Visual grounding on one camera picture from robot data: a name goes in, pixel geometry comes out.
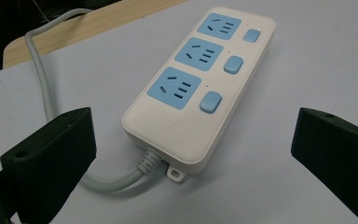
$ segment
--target wooden surface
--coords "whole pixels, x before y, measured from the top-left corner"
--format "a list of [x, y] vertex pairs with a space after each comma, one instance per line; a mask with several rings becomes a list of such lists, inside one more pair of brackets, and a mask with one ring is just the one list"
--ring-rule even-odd
[[[185, 1], [187, 0], [122, 0], [65, 21], [36, 36], [34, 42], [39, 53], [46, 54]], [[21, 37], [5, 48], [3, 67], [8, 68], [30, 59], [24, 37]]]

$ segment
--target cable strain relief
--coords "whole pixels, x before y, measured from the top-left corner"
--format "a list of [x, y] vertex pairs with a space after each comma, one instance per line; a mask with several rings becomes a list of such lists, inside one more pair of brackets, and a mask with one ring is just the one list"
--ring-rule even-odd
[[142, 158], [138, 160], [136, 168], [138, 168], [144, 175], [149, 175], [160, 162], [161, 157], [154, 151], [148, 150]]

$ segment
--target power cord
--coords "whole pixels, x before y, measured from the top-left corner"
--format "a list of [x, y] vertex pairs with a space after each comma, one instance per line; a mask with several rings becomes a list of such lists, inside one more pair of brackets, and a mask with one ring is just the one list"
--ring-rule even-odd
[[[28, 50], [31, 53], [32, 59], [34, 61], [36, 73], [39, 76], [39, 82], [40, 82], [42, 95], [43, 95], [45, 113], [46, 113], [46, 118], [48, 121], [51, 121], [55, 117], [57, 117], [58, 112], [57, 112], [57, 109], [55, 108], [55, 106], [53, 106], [53, 103], [51, 101], [47, 75], [45, 72], [45, 68], [42, 64], [42, 60], [40, 59], [39, 53], [34, 45], [33, 37], [46, 32], [47, 30], [53, 28], [57, 24], [59, 24], [63, 21], [66, 21], [67, 19], [69, 19], [75, 15], [86, 14], [89, 12], [91, 12], [91, 10], [85, 9], [85, 8], [78, 8], [78, 9], [70, 10], [70, 11], [62, 14], [60, 17], [58, 17], [54, 21], [50, 21], [49, 23], [25, 34], [25, 42], [27, 44]], [[138, 164], [136, 165], [136, 170], [132, 174], [123, 176], [116, 181], [104, 182], [102, 180], [98, 180], [96, 177], [93, 177], [92, 175], [90, 175], [88, 173], [85, 173], [83, 175], [82, 179], [80, 180], [80, 184], [82, 184], [87, 189], [91, 189], [96, 192], [119, 191], [119, 190], [125, 189], [125, 188], [133, 185], [138, 180], [140, 180], [144, 175], [149, 175], [160, 162], [161, 162], [161, 157], [158, 154], [156, 154], [155, 152], [148, 150], [143, 155], [143, 157], [138, 161]]]

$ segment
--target screw hole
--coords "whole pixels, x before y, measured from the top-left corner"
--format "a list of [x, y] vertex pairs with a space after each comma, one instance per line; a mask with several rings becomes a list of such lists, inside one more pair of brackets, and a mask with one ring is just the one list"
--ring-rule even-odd
[[27, 151], [19, 151], [16, 153], [15, 157], [17, 158], [23, 158], [25, 157], [26, 155], [28, 155], [28, 152]]
[[172, 171], [171, 171], [171, 175], [172, 175], [173, 177], [176, 177], [176, 178], [180, 176], [179, 172], [177, 172], [177, 171], [175, 171], [175, 170], [172, 170]]

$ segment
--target black plastic jaw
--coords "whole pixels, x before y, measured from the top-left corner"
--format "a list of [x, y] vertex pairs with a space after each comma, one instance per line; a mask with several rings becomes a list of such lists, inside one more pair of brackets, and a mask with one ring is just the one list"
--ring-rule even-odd
[[322, 111], [301, 108], [292, 155], [358, 216], [358, 127]]
[[1, 157], [0, 214], [49, 223], [95, 156], [90, 108], [58, 116]]

